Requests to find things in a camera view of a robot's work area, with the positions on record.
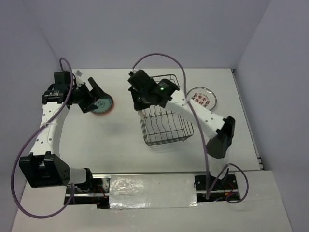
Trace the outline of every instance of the white wall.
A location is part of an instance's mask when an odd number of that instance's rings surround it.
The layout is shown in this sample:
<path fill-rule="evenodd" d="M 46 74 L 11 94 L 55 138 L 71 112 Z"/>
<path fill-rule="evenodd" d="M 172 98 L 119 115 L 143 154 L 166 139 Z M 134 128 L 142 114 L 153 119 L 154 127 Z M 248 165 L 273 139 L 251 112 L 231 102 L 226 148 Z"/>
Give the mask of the white wall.
<path fill-rule="evenodd" d="M 262 161 L 273 170 L 294 232 L 309 218 L 309 1 L 272 0 L 237 83 Z"/>
<path fill-rule="evenodd" d="M 163 52 L 185 67 L 235 68 L 270 0 L 25 0 L 57 56 L 129 68 Z M 145 67 L 176 67 L 149 58 Z"/>
<path fill-rule="evenodd" d="M 0 34 L 0 231 L 8 232 L 17 212 L 10 191 L 13 161 L 40 124 L 41 95 L 59 65 L 22 0 L 1 1 Z M 24 185 L 18 169 L 18 196 Z"/>

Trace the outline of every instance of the cable clip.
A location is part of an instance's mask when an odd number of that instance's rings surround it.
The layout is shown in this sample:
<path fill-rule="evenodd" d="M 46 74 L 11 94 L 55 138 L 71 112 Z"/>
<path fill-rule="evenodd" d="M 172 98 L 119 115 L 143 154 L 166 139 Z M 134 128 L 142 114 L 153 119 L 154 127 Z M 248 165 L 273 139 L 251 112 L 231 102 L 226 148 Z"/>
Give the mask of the cable clip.
<path fill-rule="evenodd" d="M 187 96 L 186 99 L 184 100 L 183 105 L 184 106 L 187 105 L 189 101 L 190 101 L 190 98 Z"/>
<path fill-rule="evenodd" d="M 57 125 L 57 123 L 54 123 L 54 122 L 44 122 L 43 124 L 42 124 L 42 127 L 48 127 L 49 125 Z"/>
<path fill-rule="evenodd" d="M 129 72 L 129 75 L 132 76 L 134 73 L 136 73 L 139 70 L 141 70 L 141 69 L 131 69 L 130 72 Z"/>

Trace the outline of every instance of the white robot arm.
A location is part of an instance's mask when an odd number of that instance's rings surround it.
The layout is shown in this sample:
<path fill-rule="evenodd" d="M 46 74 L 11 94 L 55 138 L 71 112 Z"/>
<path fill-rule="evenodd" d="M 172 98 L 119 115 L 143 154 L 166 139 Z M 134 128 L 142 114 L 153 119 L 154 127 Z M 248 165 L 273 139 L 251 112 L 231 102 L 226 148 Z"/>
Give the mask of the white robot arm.
<path fill-rule="evenodd" d="M 43 116 L 41 126 L 45 128 L 37 136 L 30 154 L 21 157 L 19 167 L 33 188 L 63 186 L 75 184 L 82 190 L 92 186 L 92 174 L 88 168 L 69 167 L 59 157 L 59 144 L 63 124 L 70 105 L 78 104 L 84 113 L 96 110 L 97 101 L 109 95 L 96 84 L 92 77 L 88 79 L 92 86 L 89 91 L 85 83 L 74 80 L 75 84 L 69 97 L 67 107 L 58 114 L 52 123 L 47 123 L 60 110 L 66 99 L 70 86 L 69 72 L 55 72 L 55 84 L 52 84 L 42 95 Z"/>
<path fill-rule="evenodd" d="M 128 82 L 132 85 L 129 91 L 136 111 L 149 108 L 150 105 L 160 105 L 197 125 L 187 101 L 191 103 L 202 131 L 210 139 L 206 145 L 210 161 L 210 174 L 217 176 L 228 164 L 226 151 L 231 146 L 234 136 L 234 118 L 231 116 L 223 118 L 205 109 L 192 99 L 187 100 L 184 92 L 167 79 L 162 79 L 159 83 L 156 83 L 143 70 L 131 72 L 129 75 L 131 77 Z M 219 179 L 222 179 L 225 173 L 226 171 L 220 175 Z"/>

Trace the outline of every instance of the round plate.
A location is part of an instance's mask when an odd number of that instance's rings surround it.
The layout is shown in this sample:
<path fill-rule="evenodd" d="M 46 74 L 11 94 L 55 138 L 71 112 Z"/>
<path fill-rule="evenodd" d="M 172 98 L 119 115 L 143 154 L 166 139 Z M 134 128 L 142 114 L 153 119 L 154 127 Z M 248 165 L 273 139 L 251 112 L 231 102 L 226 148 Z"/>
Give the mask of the round plate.
<path fill-rule="evenodd" d="M 188 92 L 188 97 L 201 104 L 208 110 L 212 110 L 217 104 L 217 98 L 214 93 L 204 87 L 196 87 Z"/>
<path fill-rule="evenodd" d="M 93 110 L 92 112 L 95 114 L 103 114 L 111 109 L 113 101 L 111 97 L 101 98 L 96 101 L 95 105 L 98 107 L 98 109 Z"/>

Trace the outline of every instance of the metal wire basket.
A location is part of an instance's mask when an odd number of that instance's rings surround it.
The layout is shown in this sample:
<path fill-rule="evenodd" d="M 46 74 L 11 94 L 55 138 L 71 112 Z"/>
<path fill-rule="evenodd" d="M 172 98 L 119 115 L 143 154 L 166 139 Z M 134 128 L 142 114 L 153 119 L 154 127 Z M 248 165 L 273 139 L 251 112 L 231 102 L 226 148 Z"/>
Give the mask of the metal wire basket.
<path fill-rule="evenodd" d="M 180 86 L 173 74 L 152 76 L 156 82 L 168 79 Z M 193 126 L 182 116 L 163 109 L 160 106 L 150 106 L 142 110 L 144 119 L 140 119 L 144 141 L 148 146 L 184 141 L 194 134 Z"/>

